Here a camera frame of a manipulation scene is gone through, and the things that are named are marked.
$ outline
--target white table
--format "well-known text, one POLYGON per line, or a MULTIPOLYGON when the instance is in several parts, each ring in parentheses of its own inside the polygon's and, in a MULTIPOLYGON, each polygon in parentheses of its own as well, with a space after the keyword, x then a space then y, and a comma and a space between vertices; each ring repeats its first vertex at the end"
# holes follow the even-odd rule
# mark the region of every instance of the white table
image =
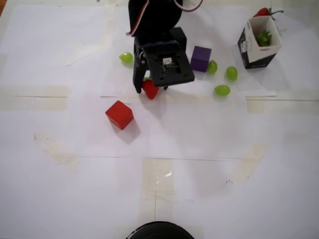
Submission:
MULTIPOLYGON (((114 6, 115 1, 9 0, 0 20, 2 30, 13 9, 22 3, 114 6)), ((205 4, 246 5, 253 14, 270 1, 205 4)), ((302 7, 293 0, 272 4, 302 7)), ((313 27, 319 32, 318 1, 303 4, 312 4, 313 27)), ((3 35, 4 30, 0 31, 1 39, 3 35)), ((72 93, 63 92, 72 102, 78 100, 76 110, 81 110, 82 103, 92 99, 99 86, 90 86, 84 77, 78 77, 79 82, 69 86, 72 93)), ((247 98, 253 138, 261 156, 244 163, 240 159, 159 159, 136 154, 108 157, 72 151, 61 156, 49 143, 54 141, 60 149, 69 149, 63 139, 54 138, 67 134, 77 121, 68 110, 66 98, 19 97, 13 103, 0 98, 0 238, 122 239, 154 220, 176 223, 196 239, 317 238, 317 92, 247 98), (30 108, 25 109, 21 102, 30 108), (62 164, 58 166, 54 158, 62 164), (236 174, 247 170, 251 170, 249 178, 236 174)), ((102 109, 84 110, 99 114, 102 109)), ((86 120, 96 123, 90 116, 86 120)))

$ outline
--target strawberry leaves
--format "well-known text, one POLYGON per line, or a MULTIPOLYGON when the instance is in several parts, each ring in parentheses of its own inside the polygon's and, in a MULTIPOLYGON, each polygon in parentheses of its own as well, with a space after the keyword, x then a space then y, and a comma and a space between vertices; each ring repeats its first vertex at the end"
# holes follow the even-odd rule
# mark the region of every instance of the strawberry leaves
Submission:
POLYGON ((259 46, 270 46, 272 35, 270 35, 269 31, 264 30, 258 36, 256 36, 256 40, 259 46))

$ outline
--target table surface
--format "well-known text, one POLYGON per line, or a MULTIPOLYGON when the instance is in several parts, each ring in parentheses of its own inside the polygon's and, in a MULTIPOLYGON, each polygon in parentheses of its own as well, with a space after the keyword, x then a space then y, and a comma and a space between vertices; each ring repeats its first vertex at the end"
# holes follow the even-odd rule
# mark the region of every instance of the table surface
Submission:
MULTIPOLYGON (((8 0, 8 12, 13 2, 14 6, 24 4, 22 0, 8 0)), ((271 2, 274 7, 308 4, 313 6, 318 32, 319 1, 266 2, 214 0, 205 4, 245 5, 251 13, 271 2)), ((75 94, 86 86, 76 87, 75 94)), ((45 127, 41 118, 46 113, 1 112, 1 120, 13 120, 11 125, 0 123, 1 130, 9 127, 12 132, 0 138, 0 238, 121 239, 153 220, 175 222, 196 239, 318 238, 319 101, 299 100, 299 96, 300 92, 283 92, 276 98, 247 98, 256 140, 252 150, 262 152, 256 160, 82 155, 74 173, 69 165, 57 166, 52 148, 37 138, 47 134, 35 135, 38 141, 29 140, 34 132, 21 125, 31 122, 35 127, 45 127), (239 184, 231 182, 230 178, 238 179, 238 172, 247 170, 252 171, 248 179, 239 184)), ((61 115, 57 112, 52 121, 68 120, 69 115, 60 119, 61 115)))

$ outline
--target grape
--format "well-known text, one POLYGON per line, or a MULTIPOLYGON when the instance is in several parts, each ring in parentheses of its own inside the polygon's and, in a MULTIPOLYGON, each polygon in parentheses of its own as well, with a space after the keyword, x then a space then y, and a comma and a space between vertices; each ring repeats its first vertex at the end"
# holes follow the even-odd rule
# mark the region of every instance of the grape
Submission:
POLYGON ((236 81, 238 76, 237 69, 233 66, 228 67, 226 70, 226 75, 229 80, 236 81))
POLYGON ((230 93, 230 88, 226 85, 215 87, 215 93, 219 96, 226 96, 230 93))
POLYGON ((119 56, 119 59, 126 64, 130 64, 133 62, 134 57, 130 52, 124 52, 119 56))
POLYGON ((217 71, 217 63, 214 60, 211 60, 207 66, 207 72, 209 74, 215 74, 217 71))

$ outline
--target red wire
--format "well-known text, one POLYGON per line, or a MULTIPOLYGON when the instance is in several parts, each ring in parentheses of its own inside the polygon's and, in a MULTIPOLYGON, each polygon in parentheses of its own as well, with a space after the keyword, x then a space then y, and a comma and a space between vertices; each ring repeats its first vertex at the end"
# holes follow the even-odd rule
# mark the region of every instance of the red wire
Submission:
POLYGON ((149 4, 149 0, 145 0, 145 3, 143 5, 143 7, 142 7, 140 15, 139 15, 139 17, 138 17, 138 19, 137 19, 137 21, 135 23, 135 26, 133 27, 133 29, 130 32, 126 33, 126 36, 133 36, 134 35, 134 33, 136 32, 136 30, 138 29, 138 27, 140 25, 141 19, 142 19, 143 15, 144 15, 145 9, 148 6, 148 4, 149 4))
POLYGON ((182 11, 186 11, 186 12, 192 12, 192 11, 195 11, 196 9, 198 9, 200 7, 200 5, 203 3, 203 0, 200 0, 200 3, 194 7, 194 8, 190 8, 190 9, 187 9, 187 8, 184 8, 182 5, 180 5, 176 0, 174 0, 176 6, 178 8, 180 8, 182 11))

